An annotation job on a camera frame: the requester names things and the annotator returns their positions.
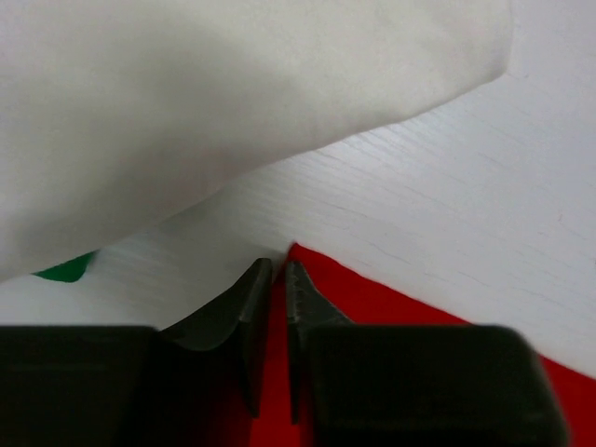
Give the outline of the white t shirt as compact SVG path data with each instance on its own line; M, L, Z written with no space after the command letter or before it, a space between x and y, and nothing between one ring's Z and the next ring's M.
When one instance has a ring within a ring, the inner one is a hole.
M1 277L507 69L508 1L5 1Z

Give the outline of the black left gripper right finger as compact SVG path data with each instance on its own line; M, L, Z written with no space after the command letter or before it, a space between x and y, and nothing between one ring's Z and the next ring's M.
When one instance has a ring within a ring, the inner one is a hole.
M291 421L304 446L565 446L540 359L486 325L367 325L287 265Z

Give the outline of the red t shirt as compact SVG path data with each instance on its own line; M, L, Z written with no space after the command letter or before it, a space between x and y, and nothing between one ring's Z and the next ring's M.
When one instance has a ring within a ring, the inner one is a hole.
M368 279L333 258L293 244L286 262L302 263L314 284L332 303L359 323L457 324L463 320ZM261 414L253 422L250 445L298 446L291 423L286 330L285 276L272 288L264 365ZM573 446L595 444L595 379L553 359L541 359L571 428Z

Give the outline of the green t shirt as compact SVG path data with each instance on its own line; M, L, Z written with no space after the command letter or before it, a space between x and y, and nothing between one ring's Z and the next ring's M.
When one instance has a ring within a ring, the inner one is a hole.
M58 264L48 269L35 272L34 276L55 282L77 282L85 275L96 255L96 251L86 253L63 264Z

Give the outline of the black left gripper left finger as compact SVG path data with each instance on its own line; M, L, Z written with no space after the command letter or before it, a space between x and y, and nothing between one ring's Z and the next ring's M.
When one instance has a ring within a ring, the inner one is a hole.
M5 326L5 446L246 446L260 412L272 264L164 330Z

